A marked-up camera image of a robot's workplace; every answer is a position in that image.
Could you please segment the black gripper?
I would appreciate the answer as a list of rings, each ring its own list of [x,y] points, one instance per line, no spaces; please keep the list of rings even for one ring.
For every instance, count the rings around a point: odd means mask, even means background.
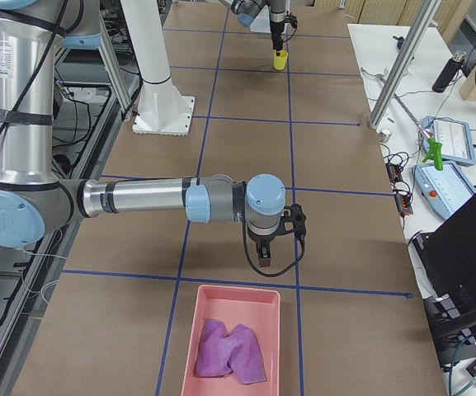
[[[275,236],[260,235],[252,230],[248,230],[247,235],[255,243],[259,266],[269,267],[271,265],[271,242],[275,239]]]
[[[283,48],[283,22],[270,21],[270,32],[272,48],[275,49],[275,55],[281,56],[281,49]]]

